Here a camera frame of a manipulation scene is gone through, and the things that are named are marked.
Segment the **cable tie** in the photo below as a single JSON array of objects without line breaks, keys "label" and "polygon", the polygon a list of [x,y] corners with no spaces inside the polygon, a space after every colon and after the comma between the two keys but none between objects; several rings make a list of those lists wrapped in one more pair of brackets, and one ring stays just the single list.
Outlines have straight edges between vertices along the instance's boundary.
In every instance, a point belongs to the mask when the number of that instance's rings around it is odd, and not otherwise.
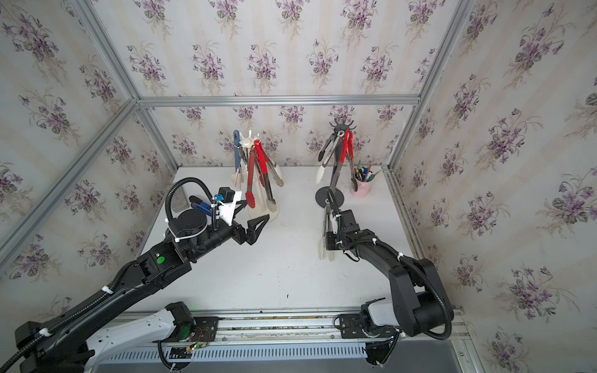
[{"label": "cable tie", "polygon": [[104,291],[104,292],[106,292],[106,293],[108,293],[108,294],[110,294],[110,295],[114,294],[114,292],[112,290],[110,290],[110,288],[107,287],[107,286],[102,287],[101,290]]},{"label": "cable tie", "polygon": [[50,335],[52,335],[52,334],[53,334],[53,333],[50,333],[50,332],[49,332],[48,328],[41,329],[41,330],[39,331],[39,333],[40,333],[41,335],[43,335],[44,337],[49,337]]}]

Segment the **metal grille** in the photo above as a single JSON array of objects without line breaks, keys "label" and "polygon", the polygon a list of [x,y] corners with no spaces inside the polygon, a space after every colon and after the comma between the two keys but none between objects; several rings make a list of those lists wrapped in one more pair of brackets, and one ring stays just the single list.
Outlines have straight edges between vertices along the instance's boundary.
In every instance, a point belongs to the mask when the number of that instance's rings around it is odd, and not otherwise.
[{"label": "metal grille", "polygon": [[[350,359],[366,357],[365,343],[306,343],[258,346],[208,346],[195,350],[190,359],[169,359],[170,347],[165,348],[170,362],[255,361],[300,359]],[[156,347],[137,347],[105,360],[102,364],[158,363]]]}]

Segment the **pink cup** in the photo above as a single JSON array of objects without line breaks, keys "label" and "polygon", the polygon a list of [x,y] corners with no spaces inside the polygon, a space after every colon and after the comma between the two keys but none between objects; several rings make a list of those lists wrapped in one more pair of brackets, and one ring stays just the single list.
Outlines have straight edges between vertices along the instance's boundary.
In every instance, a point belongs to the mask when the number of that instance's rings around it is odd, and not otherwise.
[{"label": "pink cup", "polygon": [[356,185],[358,188],[355,192],[355,190],[352,189],[352,186],[350,186],[350,194],[357,198],[364,198],[367,196],[367,194],[369,194],[369,191],[371,190],[371,184],[371,181],[368,183],[363,183],[362,181],[357,180]]}]

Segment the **white table surface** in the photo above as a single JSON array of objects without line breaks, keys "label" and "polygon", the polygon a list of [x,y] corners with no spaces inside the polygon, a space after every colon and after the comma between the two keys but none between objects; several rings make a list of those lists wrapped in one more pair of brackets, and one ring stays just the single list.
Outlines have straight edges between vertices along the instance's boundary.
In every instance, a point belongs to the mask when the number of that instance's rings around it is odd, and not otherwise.
[{"label": "white table surface", "polygon": [[[129,311],[154,311],[177,301],[184,301],[191,310],[347,307],[389,297],[387,278],[369,262],[354,263],[341,252],[335,253],[332,262],[318,257],[324,209],[315,202],[315,192],[329,185],[325,183],[329,183],[331,169],[326,167],[317,185],[313,181],[316,167],[283,167],[284,187],[272,182],[280,214],[266,224],[253,246],[228,240],[192,264],[191,272]],[[372,230],[396,250],[412,256],[383,173],[373,181],[370,195],[358,199],[349,193],[347,171],[344,167],[338,181],[346,198],[340,209],[352,209],[361,229]],[[220,186],[232,185],[232,173],[232,167],[183,167],[175,180],[197,177],[216,193]],[[187,183],[183,189],[187,198],[197,195],[205,200],[197,184]],[[162,204],[143,252],[163,240],[164,219]],[[247,220],[246,211],[236,217],[245,228]]]}]

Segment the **floral wallpaper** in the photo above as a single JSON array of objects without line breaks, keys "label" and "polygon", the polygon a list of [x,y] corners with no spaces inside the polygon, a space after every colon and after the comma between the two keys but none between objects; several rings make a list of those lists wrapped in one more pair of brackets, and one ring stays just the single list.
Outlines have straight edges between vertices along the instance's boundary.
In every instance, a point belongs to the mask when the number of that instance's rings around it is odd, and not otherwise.
[{"label": "floral wallpaper", "polygon": [[388,161],[411,106],[157,107],[150,110],[183,166],[232,166],[232,133],[248,130],[281,165],[316,165],[334,118],[354,121],[355,162]]},{"label": "floral wallpaper", "polygon": [[[92,4],[142,95],[310,95],[419,92],[457,1]],[[476,18],[471,44],[496,1]]]},{"label": "floral wallpaper", "polygon": [[394,170],[487,372],[597,368],[596,17],[478,1]]},{"label": "floral wallpaper", "polygon": [[[104,149],[0,273],[0,297],[11,304],[0,311],[5,340],[12,341],[23,322],[50,319],[85,300],[139,253],[170,175],[134,116]],[[10,183],[3,184],[3,203],[17,196],[23,201],[24,180],[19,185],[12,165],[1,167]],[[3,344],[0,359],[15,350]]]},{"label": "floral wallpaper", "polygon": [[0,3],[0,241],[124,103],[68,0]]}]

